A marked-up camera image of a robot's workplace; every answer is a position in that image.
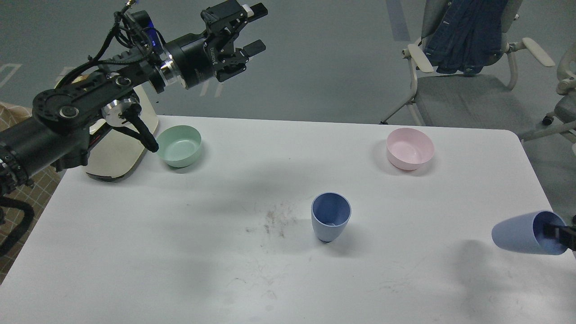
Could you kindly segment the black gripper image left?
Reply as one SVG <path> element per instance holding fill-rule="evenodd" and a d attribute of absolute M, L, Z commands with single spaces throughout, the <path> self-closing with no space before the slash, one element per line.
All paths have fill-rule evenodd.
<path fill-rule="evenodd" d="M 200 17 L 206 26 L 203 33 L 189 33 L 164 45 L 165 85 L 178 81 L 188 90 L 212 77 L 224 82 L 245 71 L 250 58 L 267 47 L 262 40 L 256 40 L 236 48 L 234 41 L 248 23 L 267 15 L 263 3 L 222 2 L 202 10 Z"/>

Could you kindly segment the right-side gripper finger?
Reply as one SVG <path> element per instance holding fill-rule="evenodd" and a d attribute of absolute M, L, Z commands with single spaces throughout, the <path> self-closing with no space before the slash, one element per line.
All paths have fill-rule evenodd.
<path fill-rule="evenodd" d="M 576 228 L 575 226 L 559 226 L 555 224 L 545 224 L 543 234 L 546 238 L 565 246 L 572 251 L 576 250 Z"/>

